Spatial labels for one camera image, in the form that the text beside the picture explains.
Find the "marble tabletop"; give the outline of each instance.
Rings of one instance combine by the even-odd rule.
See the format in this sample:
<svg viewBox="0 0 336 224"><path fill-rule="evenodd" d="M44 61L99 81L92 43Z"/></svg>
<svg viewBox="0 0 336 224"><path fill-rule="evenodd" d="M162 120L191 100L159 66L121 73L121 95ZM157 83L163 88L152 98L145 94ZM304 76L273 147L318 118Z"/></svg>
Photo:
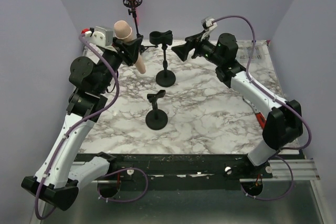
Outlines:
<svg viewBox="0 0 336 224"><path fill-rule="evenodd" d="M182 43L184 41L175 41L173 46ZM251 42L239 41L238 44L237 60L246 65ZM92 52L87 56L98 61ZM245 154L263 139L251 107L238 92L217 79L215 66L206 59L189 57L181 62L169 47L168 69L176 75L176 83L169 88L155 82L156 74L162 70L162 50L150 48L143 59L145 74L138 73L135 67L119 68L120 95L116 103L102 113L84 140L81 153ZM281 94L265 41L257 42L250 72L272 92ZM146 96L161 89L166 90L166 95L158 100L158 107L167 113L168 124L154 131L145 123L146 114L152 110ZM114 94L105 94L108 102Z"/></svg>

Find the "beige cylindrical object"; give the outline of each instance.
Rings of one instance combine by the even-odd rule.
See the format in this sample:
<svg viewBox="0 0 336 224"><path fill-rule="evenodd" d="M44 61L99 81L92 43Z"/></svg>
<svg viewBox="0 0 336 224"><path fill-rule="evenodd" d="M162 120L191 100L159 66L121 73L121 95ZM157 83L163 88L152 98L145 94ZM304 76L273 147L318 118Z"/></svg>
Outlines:
<svg viewBox="0 0 336 224"><path fill-rule="evenodd" d="M132 27L125 21L125 20L120 20L117 21L114 24L114 33L115 36L122 40L123 42L130 42L133 40L133 34L132 34ZM139 71L139 73L144 74L146 73L146 66L143 63L142 57L139 54L138 55L138 60L134 64L136 69Z"/></svg>

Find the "round black base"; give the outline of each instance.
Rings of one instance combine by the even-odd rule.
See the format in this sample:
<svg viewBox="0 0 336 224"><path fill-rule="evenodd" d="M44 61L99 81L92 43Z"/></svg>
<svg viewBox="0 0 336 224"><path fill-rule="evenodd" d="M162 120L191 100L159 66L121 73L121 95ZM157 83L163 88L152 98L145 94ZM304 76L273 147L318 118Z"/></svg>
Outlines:
<svg viewBox="0 0 336 224"><path fill-rule="evenodd" d="M167 77L164 76L164 70L160 71L157 73L156 78L155 78L156 82L158 85L168 88L172 85L174 85L175 81L176 81L176 77L175 74L170 71L167 70Z"/></svg>
<svg viewBox="0 0 336 224"><path fill-rule="evenodd" d="M158 110L158 119L154 117L154 111L150 111L146 116L148 128L158 131L163 129L168 123L168 116L163 110Z"/></svg>

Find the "small black stand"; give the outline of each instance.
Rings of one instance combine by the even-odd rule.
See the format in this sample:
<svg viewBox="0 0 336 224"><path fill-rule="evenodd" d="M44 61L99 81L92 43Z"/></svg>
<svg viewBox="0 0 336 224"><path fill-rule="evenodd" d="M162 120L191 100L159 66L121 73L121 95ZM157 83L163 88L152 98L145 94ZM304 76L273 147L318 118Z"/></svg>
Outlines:
<svg viewBox="0 0 336 224"><path fill-rule="evenodd" d="M163 128L168 123L168 116L163 110L159 110L158 107L158 98L163 98L166 94L165 90L160 90L156 94L148 94L147 99L152 104L153 110L148 112L146 115L146 124L148 128L158 131Z"/></svg>
<svg viewBox="0 0 336 224"><path fill-rule="evenodd" d="M165 33L161 33L159 31L153 31L149 34L149 42L154 45L162 44L162 50L163 50L163 70L157 73L156 75L156 82L158 85L168 88L172 85L174 85L176 81L175 74L167 70L168 68L168 62L166 59L166 50L168 48L167 45L171 45L173 43L173 34L172 31L168 30Z"/></svg>
<svg viewBox="0 0 336 224"><path fill-rule="evenodd" d="M142 4L142 0L123 0L124 6L126 6L128 9L128 15L132 15L134 19L135 29L136 29L136 37L140 38L142 35L139 34L139 28L138 28L138 22L136 21L136 8L139 7ZM154 47L157 48L157 45L155 46L143 46L140 45L140 54L143 54L148 48Z"/></svg>

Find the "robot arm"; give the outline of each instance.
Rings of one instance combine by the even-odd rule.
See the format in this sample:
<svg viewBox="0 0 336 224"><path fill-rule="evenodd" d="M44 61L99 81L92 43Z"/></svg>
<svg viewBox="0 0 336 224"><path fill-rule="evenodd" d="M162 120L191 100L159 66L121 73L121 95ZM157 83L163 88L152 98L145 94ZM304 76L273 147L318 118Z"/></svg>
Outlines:
<svg viewBox="0 0 336 224"><path fill-rule="evenodd" d="M251 83L246 68L237 60L238 45L232 34L223 33L219 36L217 44L209 42L209 34L216 28L211 17L202 21L204 30L196 35L185 38L186 43L172 47L173 52L182 60L187 60L188 54L195 49L192 58L198 56L216 65L218 79L228 88L238 91L243 97L251 102L266 118L265 128L262 132L261 141L246 156L245 165L247 171L254 170L263 165L269 158L274 156L286 144L302 135L302 122L288 109L265 95L255 84ZM265 88L254 80L277 100L287 104L301 115L301 106L295 101L286 101Z"/></svg>
<svg viewBox="0 0 336 224"><path fill-rule="evenodd" d="M122 63L132 66L138 60L142 37L125 43L113 37L112 29L102 26L90 28L84 36L103 51L102 57L115 72ZM112 80L112 74L101 60L96 64L84 56L72 62L70 73L69 81L76 89L69 98L59 136L40 169L22 182L22 187L31 194L38 194L40 199L61 210L67 210L74 203L80 189L107 174L114 160L111 155L99 153L90 162L70 171L82 142L97 122L99 114L82 122L70 134L67 135L67 132L83 118L105 107L107 98L102 94Z"/></svg>

